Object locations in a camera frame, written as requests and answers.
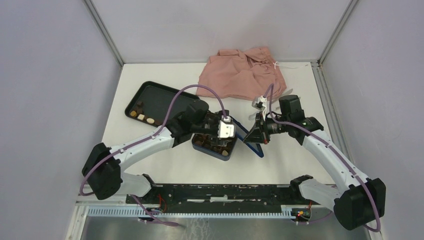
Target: black bracket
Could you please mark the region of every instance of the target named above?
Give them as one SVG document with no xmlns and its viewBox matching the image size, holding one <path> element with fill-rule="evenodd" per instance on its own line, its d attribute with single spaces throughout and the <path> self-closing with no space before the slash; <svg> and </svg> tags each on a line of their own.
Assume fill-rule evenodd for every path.
<svg viewBox="0 0 424 240">
<path fill-rule="evenodd" d="M 313 179 L 313 178 L 314 177 L 310 176 L 310 175 L 303 175 L 303 176 L 299 176 L 299 177 L 290 181 L 290 189 L 293 191 L 295 197 L 300 198 L 300 199 L 305 199 L 301 194 L 301 191 L 299 189 L 299 185 L 301 183 L 303 183 L 304 181 L 309 180 L 309 179 Z"/>
<path fill-rule="evenodd" d="M 378 216 L 385 213 L 386 185 L 379 179 L 368 179 L 365 183 L 377 207 Z M 334 200 L 334 214 L 340 224 L 347 230 L 376 219 L 371 202 L 364 188 L 359 185 L 345 191 L 340 198 Z"/>
<path fill-rule="evenodd" d="M 110 149 L 105 144 L 99 143 L 93 147 L 90 156 L 82 168 L 84 177 L 102 159 L 107 157 Z M 104 200 L 114 195 L 121 187 L 121 167 L 120 160 L 113 156 L 100 165 L 88 178 L 87 182 L 93 190 L 98 200 Z"/>
</svg>

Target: metal grate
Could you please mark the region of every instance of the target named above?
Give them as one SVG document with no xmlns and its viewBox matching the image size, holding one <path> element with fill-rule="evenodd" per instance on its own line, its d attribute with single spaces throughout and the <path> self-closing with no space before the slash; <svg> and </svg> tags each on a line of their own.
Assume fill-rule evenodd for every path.
<svg viewBox="0 0 424 240">
<path fill-rule="evenodd" d="M 291 215 L 292 209 L 282 207 L 281 212 L 265 213 L 159 213 L 158 218 L 228 218 L 228 219 L 294 219 Z M 137 206 L 90 206 L 87 216 L 90 217 L 137 217 L 148 218 L 140 207 Z"/>
</svg>

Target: metal floor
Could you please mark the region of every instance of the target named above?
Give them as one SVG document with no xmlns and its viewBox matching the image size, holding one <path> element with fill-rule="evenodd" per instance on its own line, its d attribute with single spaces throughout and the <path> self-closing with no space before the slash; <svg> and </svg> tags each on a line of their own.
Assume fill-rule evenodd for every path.
<svg viewBox="0 0 424 240">
<path fill-rule="evenodd" d="M 313 219 L 326 215 L 315 210 Z M 363 227 L 348 231 L 332 216 L 299 225 L 288 219 L 167 218 L 182 226 L 145 224 L 133 217 L 87 217 L 82 240 L 369 240 Z"/>
</svg>

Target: red wire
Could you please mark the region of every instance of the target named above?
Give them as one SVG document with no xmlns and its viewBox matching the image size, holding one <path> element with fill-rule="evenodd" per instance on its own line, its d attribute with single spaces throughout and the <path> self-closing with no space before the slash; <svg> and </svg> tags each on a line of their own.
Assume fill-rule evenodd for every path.
<svg viewBox="0 0 424 240">
<path fill-rule="evenodd" d="M 163 201 L 163 203 L 165 204 L 165 207 L 163 208 L 163 212 L 165 212 L 167 210 L 167 202 L 165 201 L 165 199 L 161 197 L 160 194 L 158 196 L 159 196 L 159 208 L 161 207 L 161 202 Z"/>
</svg>

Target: pink cloth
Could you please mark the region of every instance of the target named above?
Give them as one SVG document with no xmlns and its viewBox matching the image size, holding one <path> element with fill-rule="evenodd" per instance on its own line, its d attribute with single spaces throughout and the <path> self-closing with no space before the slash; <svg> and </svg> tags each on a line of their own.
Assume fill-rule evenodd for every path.
<svg viewBox="0 0 424 240">
<path fill-rule="evenodd" d="M 221 98 L 253 100 L 263 95 L 270 84 L 274 84 L 273 96 L 280 96 L 287 87 L 280 69 L 274 68 L 275 62 L 267 47 L 245 52 L 222 49 L 210 56 L 198 83 L 212 88 Z M 196 94 L 214 97 L 204 88 L 197 88 Z"/>
</svg>

